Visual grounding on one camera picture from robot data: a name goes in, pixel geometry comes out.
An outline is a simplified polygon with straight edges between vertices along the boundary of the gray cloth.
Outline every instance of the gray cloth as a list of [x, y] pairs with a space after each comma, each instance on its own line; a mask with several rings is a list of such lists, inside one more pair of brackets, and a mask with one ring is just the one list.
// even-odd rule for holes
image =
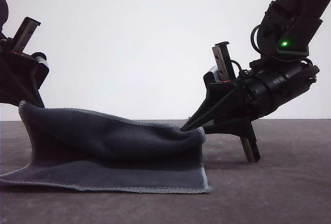
[[3, 174], [4, 185], [90, 191], [205, 193], [203, 129], [181, 132], [80, 109], [44, 109], [21, 102], [32, 145], [30, 163]]

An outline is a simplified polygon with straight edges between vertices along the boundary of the black cable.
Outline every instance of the black cable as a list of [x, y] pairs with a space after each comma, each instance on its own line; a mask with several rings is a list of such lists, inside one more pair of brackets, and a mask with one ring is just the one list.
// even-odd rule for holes
[[245, 73], [244, 73], [242, 67], [240, 66], [240, 64], [236, 60], [231, 60], [231, 62], [238, 67], [239, 76], [245, 76]]

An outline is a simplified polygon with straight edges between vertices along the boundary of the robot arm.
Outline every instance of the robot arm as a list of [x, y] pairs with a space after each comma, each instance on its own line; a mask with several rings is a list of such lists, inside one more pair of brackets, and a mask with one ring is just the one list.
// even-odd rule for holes
[[26, 17], [15, 36], [7, 38], [2, 33], [8, 19], [6, 0], [0, 0], [0, 11], [0, 102], [18, 106], [26, 100], [44, 107], [38, 90], [49, 72], [46, 56], [41, 52], [23, 53], [40, 22]]
[[[182, 127], [182, 131], [204, 127], [208, 133], [239, 136], [249, 162], [260, 159], [251, 122], [274, 112], [282, 104], [303, 94], [316, 82], [319, 68], [307, 59], [308, 43], [322, 21], [330, 0], [275, 0], [264, 19], [254, 28], [251, 42], [260, 53], [242, 70], [230, 59], [228, 42], [216, 44], [217, 67], [204, 76], [205, 101]], [[254, 34], [258, 30], [258, 46]], [[239, 67], [236, 78], [232, 63]]]

